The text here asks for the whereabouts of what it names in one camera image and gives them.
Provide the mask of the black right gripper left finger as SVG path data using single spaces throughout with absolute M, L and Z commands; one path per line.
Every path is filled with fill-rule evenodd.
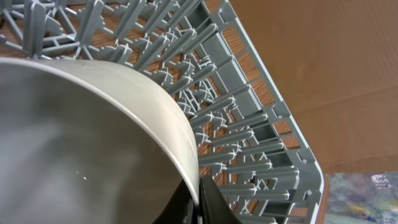
M 152 224 L 195 224 L 196 211 L 184 180 L 179 183 L 162 213 Z

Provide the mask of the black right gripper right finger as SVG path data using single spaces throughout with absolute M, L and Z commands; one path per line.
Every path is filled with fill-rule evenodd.
M 200 213 L 203 224 L 242 224 L 210 175 L 200 178 Z

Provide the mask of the grey bowl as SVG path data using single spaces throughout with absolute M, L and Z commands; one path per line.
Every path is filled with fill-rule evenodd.
M 120 64 L 1 59 L 1 222 L 153 223 L 197 145 L 177 102 Z

